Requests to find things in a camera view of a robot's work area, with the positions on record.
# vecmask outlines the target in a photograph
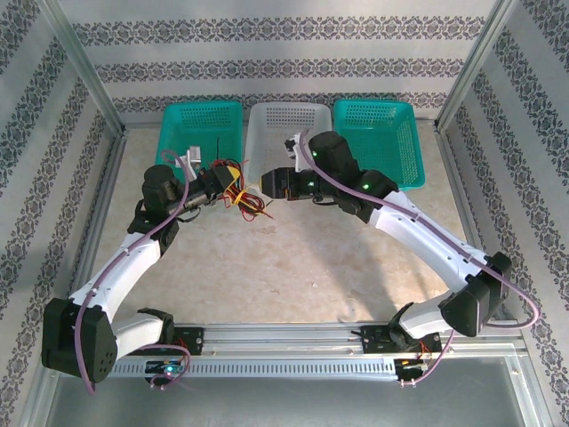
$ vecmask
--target mesh basket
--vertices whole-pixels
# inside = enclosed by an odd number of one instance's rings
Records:
[[[245,144],[244,177],[259,189],[261,176],[277,167],[294,166],[286,154],[285,140],[310,129],[307,137],[332,130],[330,109],[307,102],[264,102],[251,109]]]
[[[410,104],[337,101],[334,130],[348,140],[360,168],[385,173],[400,189],[417,189],[425,183],[419,135]]]
[[[217,158],[243,160],[243,109],[239,102],[211,101],[185,102],[169,105],[164,112],[156,164],[163,165],[163,149],[171,149],[179,156],[189,146],[199,146],[202,165]],[[184,173],[174,169],[176,177],[184,182]]]

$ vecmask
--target white plastic basket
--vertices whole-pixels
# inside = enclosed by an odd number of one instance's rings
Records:
[[[255,104],[249,117],[245,143],[244,177],[259,190],[261,176],[277,167],[294,166],[286,154],[285,140],[310,129],[307,138],[332,130],[332,115],[325,105],[308,102],[263,102]]]

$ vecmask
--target teal plastic basket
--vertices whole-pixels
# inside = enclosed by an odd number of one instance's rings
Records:
[[[156,164],[164,165],[160,153],[171,149],[184,156],[190,146],[201,149],[202,166],[217,158],[243,161],[243,108],[234,101],[184,102],[169,105],[164,112]],[[174,169],[184,182],[184,173]]]
[[[400,189],[417,189],[425,171],[413,106],[400,101],[340,100],[334,130],[348,140],[362,169],[376,169]]]

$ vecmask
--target beige floor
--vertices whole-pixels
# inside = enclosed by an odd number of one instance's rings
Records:
[[[419,131],[427,182],[408,195],[463,238],[432,124],[419,122]],[[95,269],[125,235],[158,134],[130,133]],[[276,201],[270,212],[274,221],[249,223],[236,208],[218,204],[181,224],[169,251],[128,295],[117,318],[151,307],[192,323],[389,320],[407,302],[445,290],[395,239],[336,207]]]

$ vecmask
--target wall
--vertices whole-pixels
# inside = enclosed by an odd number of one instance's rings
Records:
[[[556,426],[569,424],[568,5],[518,4],[446,130],[485,250],[508,254],[542,308],[525,339]]]
[[[388,97],[435,118],[494,0],[61,0],[126,123],[184,100]]]
[[[33,0],[0,0],[0,426],[21,417],[44,305],[69,290],[113,135]]]

